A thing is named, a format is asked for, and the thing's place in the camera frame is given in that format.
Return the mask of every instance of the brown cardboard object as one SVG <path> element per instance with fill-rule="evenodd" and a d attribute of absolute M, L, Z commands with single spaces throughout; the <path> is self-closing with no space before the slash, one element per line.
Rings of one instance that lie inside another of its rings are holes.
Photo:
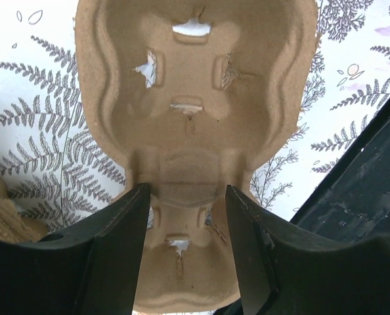
<path fill-rule="evenodd" d="M 210 33 L 173 31 L 191 18 Z M 125 191 L 152 186 L 136 310 L 211 310 L 239 297 L 225 187 L 248 194 L 253 172 L 296 130 L 316 21 L 314 0 L 79 1 L 89 129 L 125 168 Z M 148 52 L 156 80 L 146 88 L 135 68 Z M 180 256 L 169 243 L 185 239 Z"/>
<path fill-rule="evenodd" d="M 8 199 L 5 183 L 0 179 L 0 240 L 8 243 L 37 242 L 46 234 L 43 223 L 20 218 L 14 203 Z"/>

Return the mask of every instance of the floral patterned tablecloth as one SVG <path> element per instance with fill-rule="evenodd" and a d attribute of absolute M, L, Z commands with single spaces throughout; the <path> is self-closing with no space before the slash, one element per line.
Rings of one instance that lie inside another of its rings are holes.
<path fill-rule="evenodd" d="M 299 130 L 251 182 L 290 220 L 390 97 L 390 0 L 318 0 L 322 34 Z M 0 177 L 56 230 L 117 196 L 123 169 L 93 140 L 74 53 L 77 1 L 0 0 Z"/>

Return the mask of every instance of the cardboard drink carrier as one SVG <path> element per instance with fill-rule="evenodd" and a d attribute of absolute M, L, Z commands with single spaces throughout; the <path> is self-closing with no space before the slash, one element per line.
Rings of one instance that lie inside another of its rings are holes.
<path fill-rule="evenodd" d="M 79 1 L 89 130 L 124 167 L 124 192 L 152 187 L 135 310 L 195 312 L 240 297 L 225 188 L 251 196 L 253 172 L 296 132 L 316 21 L 315 0 Z M 189 35 L 187 24 L 207 32 Z M 175 241 L 189 245 L 178 253 Z"/>

